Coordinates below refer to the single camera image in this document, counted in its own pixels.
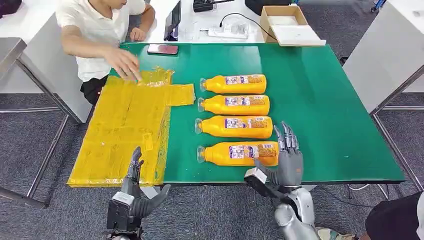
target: bottle label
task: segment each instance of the bottle label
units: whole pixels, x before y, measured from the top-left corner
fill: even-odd
[[[234,85],[234,84],[257,84],[262,83],[261,75],[239,75],[239,76],[226,76],[225,84]]]
[[[277,156],[277,151],[272,144],[259,144],[257,150],[260,158],[273,158]]]
[[[227,117],[224,124],[226,129],[257,129],[268,126],[265,117],[252,117],[248,118],[247,121],[243,121],[241,118]]]
[[[225,98],[226,106],[256,106],[265,105],[265,97],[257,96],[227,96]]]
[[[230,159],[244,159],[245,158],[245,146],[229,146],[229,158]]]
[[[229,146],[229,158],[274,158],[277,151],[272,144]]]

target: orange bottle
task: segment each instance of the orange bottle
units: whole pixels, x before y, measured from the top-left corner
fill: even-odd
[[[213,116],[197,118],[194,130],[215,137],[267,139],[273,134],[273,121],[269,116]]]
[[[217,94],[263,94],[267,88],[267,78],[263,74],[214,76],[200,79],[202,91]]]
[[[220,142],[197,148],[199,163],[211,162],[218,166],[254,166],[254,158],[265,166],[276,166],[278,155],[279,147],[275,141]]]
[[[270,98],[266,95],[223,96],[199,98],[199,112],[209,111],[222,115],[266,116],[270,111]]]

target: person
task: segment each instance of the person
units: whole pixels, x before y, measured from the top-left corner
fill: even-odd
[[[75,56],[81,92],[95,105],[111,68],[126,80],[140,80],[139,61],[120,49],[128,33],[130,15],[140,15],[131,41],[144,41],[155,20],[155,10],[144,0],[61,0],[56,10],[63,51]]]
[[[382,201],[365,220],[360,240],[424,240],[424,193]]]

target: floor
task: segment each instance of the floor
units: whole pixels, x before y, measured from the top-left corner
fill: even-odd
[[[338,4],[301,1],[309,24],[327,39],[337,57],[348,56],[376,13],[370,0]],[[422,94],[403,94],[397,104],[424,104]],[[0,95],[0,109],[49,106],[43,95]],[[395,142],[424,183],[424,113],[383,111],[379,114]],[[0,185],[26,194],[43,160],[61,112],[0,114]],[[35,194],[50,200],[35,209],[0,198],[0,239],[102,240],[108,200],[117,188],[70,188],[66,181],[87,125],[69,122]],[[389,185],[389,198],[416,192],[410,181]],[[321,185],[311,191],[316,225],[342,233],[361,234],[371,210],[384,199],[377,186],[352,192],[345,185]],[[150,239],[282,239],[273,217],[273,203],[245,185],[172,187],[165,202],[143,220]]]

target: man's arm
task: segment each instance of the man's arm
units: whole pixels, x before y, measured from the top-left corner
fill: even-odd
[[[150,27],[155,21],[155,9],[152,5],[146,3],[144,12],[141,14],[141,24],[139,27],[134,27],[129,34],[131,41],[144,41],[146,39],[147,33],[150,30]]]
[[[74,25],[62,28],[61,42],[63,51],[68,55],[81,58],[104,58],[123,79],[141,80],[139,60],[129,51],[104,43],[87,40],[80,29]]]
[[[152,5],[146,3],[146,8],[141,14],[141,24],[138,28],[147,33],[155,20],[155,14],[156,12]]]
[[[68,25],[62,28],[61,41],[63,51],[68,55],[81,58],[103,58],[104,52],[110,48],[110,45],[94,43],[84,39],[80,29],[74,25]]]

